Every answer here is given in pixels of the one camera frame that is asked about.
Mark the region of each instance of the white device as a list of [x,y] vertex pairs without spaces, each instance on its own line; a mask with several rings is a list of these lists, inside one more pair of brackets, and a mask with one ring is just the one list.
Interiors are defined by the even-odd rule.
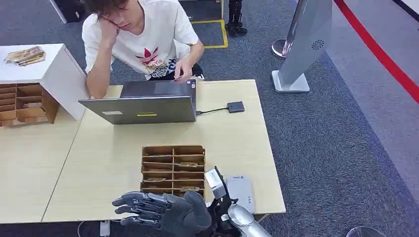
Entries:
[[111,235],[111,223],[109,220],[100,222],[99,234],[102,237],[108,237]]
[[231,199],[238,198],[238,205],[243,206],[251,214],[254,214],[254,199],[251,180],[245,175],[227,177],[227,189]]

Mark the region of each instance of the man's hand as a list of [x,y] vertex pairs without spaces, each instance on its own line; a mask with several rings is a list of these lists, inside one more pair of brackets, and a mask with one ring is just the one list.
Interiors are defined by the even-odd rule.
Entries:
[[179,60],[176,63],[176,70],[174,71],[175,82],[183,83],[189,80],[192,76],[192,64],[189,62],[188,58]]
[[102,31],[102,41],[107,47],[114,46],[117,41],[119,34],[119,27],[110,20],[100,18],[99,19],[100,30]]

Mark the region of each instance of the light wood table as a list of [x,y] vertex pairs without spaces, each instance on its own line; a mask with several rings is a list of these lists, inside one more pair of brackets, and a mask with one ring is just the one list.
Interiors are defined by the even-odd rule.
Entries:
[[[121,89],[109,87],[107,97],[119,97]],[[197,85],[198,110],[234,101],[243,101],[246,111],[209,113],[191,123],[114,126],[86,110],[42,221],[121,219],[111,201],[139,189],[141,148],[158,145],[202,145],[207,169],[216,165],[225,176],[250,177],[256,214],[285,212],[255,81]],[[212,200],[207,187],[205,196]]]
[[79,124],[60,108],[54,124],[0,128],[0,223],[41,221]]

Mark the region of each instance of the robotic finger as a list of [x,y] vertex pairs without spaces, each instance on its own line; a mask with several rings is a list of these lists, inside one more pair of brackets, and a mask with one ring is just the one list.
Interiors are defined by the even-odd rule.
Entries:
[[152,205],[161,206],[164,208],[170,208],[171,203],[162,195],[156,194],[145,194],[139,191],[128,192],[123,194],[122,197],[114,200],[112,205],[121,206],[121,205],[135,205],[139,203],[148,203]]
[[115,210],[116,214],[123,214],[123,213],[134,213],[137,214],[138,217],[140,217],[141,219],[147,219],[147,220],[160,220],[161,218],[161,214],[154,212],[154,211],[146,211],[146,210],[142,210],[142,209],[136,209],[133,208],[132,206],[120,206]]
[[130,216],[121,220],[121,225],[126,226],[129,224],[140,224],[143,226],[150,226],[156,229],[160,229],[161,227],[160,222],[158,220],[147,220],[139,218],[138,216]]

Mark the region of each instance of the wooden compartment box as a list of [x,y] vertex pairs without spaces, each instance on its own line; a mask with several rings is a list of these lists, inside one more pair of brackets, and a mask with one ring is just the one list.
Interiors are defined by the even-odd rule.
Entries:
[[39,84],[0,84],[0,126],[54,123],[58,102]]
[[143,147],[140,190],[182,197],[195,191],[204,197],[205,149],[202,146]]

